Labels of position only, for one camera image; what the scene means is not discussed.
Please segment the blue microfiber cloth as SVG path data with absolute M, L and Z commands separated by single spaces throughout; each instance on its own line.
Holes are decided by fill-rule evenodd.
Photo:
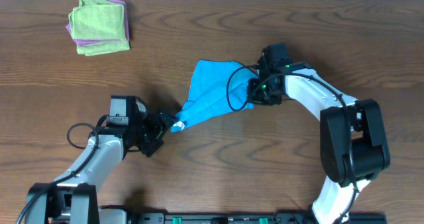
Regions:
M 191 78 L 188 99 L 170 131 L 180 132 L 235 109 L 252 109 L 254 104 L 246 100 L 248 82 L 255 77 L 252 70 L 238 62 L 200 60 Z

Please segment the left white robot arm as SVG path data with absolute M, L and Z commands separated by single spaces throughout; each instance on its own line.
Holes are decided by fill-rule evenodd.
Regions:
M 97 193 L 130 152 L 150 157 L 163 144 L 174 116 L 147 111 L 112 111 L 91 126 L 87 145 L 74 163 L 50 183 L 35 183 L 17 223 L 143 223 L 144 214 L 122 206 L 100 206 Z

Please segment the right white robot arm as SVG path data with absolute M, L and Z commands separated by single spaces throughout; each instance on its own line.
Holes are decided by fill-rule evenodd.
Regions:
M 355 216 L 360 192 L 390 165 L 380 106 L 373 99 L 345 95 L 318 76 L 306 62 L 259 62 L 246 97 L 258 105 L 277 105 L 283 97 L 301 103 L 320 123 L 320 157 L 326 178 L 303 223 L 380 220 Z

